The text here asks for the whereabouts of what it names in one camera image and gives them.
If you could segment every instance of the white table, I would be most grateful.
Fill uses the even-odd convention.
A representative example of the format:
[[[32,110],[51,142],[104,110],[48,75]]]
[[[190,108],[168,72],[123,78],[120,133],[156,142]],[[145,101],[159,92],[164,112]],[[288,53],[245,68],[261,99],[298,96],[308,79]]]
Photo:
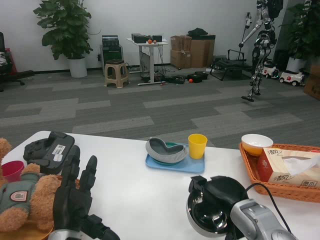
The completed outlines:
[[[24,147],[47,138],[49,131],[40,131],[13,149],[2,164],[23,161]],[[145,141],[102,136],[70,134],[80,147],[80,169],[89,158],[98,159],[96,181],[92,188],[90,214],[96,214],[110,226],[121,240],[207,240],[189,224],[186,202],[191,173],[148,168]],[[229,176],[249,186],[240,151],[207,147],[205,178]],[[248,192],[259,204],[270,208],[282,224],[270,198]],[[320,204],[274,198],[292,232],[299,240],[319,239]]]
[[[155,82],[155,58],[154,58],[154,48],[163,46],[163,45],[168,45],[167,41],[165,39],[162,40],[162,42],[158,42],[156,44],[149,44],[149,43],[135,43],[132,38],[127,38],[127,40],[139,47],[139,60],[141,61],[143,52],[142,52],[142,47],[146,47],[150,49],[150,81],[144,82],[144,83],[139,83],[138,86],[143,86],[143,85],[151,85],[151,84],[161,84],[161,83],[166,83],[165,81],[156,81]]]

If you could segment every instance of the wooden stool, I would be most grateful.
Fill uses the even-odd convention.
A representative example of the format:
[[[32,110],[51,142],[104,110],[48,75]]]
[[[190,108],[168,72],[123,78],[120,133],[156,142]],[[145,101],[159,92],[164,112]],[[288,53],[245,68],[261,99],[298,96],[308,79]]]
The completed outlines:
[[[123,60],[109,60],[105,64],[105,81],[104,86],[112,83],[116,85],[117,89],[124,87],[124,82],[129,83],[128,69]]]

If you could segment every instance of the potted plant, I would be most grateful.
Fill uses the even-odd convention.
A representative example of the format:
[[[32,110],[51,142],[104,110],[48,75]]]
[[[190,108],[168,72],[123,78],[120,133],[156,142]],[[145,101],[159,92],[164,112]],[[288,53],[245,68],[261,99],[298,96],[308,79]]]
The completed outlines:
[[[320,56],[320,2],[307,0],[288,9],[293,21],[288,25],[289,62],[287,70],[299,72],[309,57]]]
[[[33,12],[41,19],[37,24],[43,29],[51,29],[42,37],[42,45],[51,45],[55,60],[61,54],[69,61],[71,76],[87,76],[84,54],[93,49],[88,43],[88,18],[84,0],[42,0]]]

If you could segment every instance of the patch on sweater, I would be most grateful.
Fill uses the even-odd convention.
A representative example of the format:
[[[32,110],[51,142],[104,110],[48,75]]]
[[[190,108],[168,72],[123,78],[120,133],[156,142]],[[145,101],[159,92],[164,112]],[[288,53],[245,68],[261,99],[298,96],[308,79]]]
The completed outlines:
[[[10,199],[14,202],[26,202],[27,201],[27,191],[15,191],[11,194]]]

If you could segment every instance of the office chair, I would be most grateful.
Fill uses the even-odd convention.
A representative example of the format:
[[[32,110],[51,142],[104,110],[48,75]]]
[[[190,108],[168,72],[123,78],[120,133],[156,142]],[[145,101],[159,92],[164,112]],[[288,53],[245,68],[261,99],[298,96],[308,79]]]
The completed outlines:
[[[10,54],[6,52],[5,48],[5,38],[4,34],[0,32],[0,52],[4,53],[4,57],[7,61],[7,64],[0,66],[0,92],[4,91],[3,84],[4,82],[17,82],[20,83],[21,86],[25,85],[25,83],[19,79],[27,78],[35,75],[33,71],[22,71],[17,72],[16,74],[11,75],[13,64],[10,59]]]

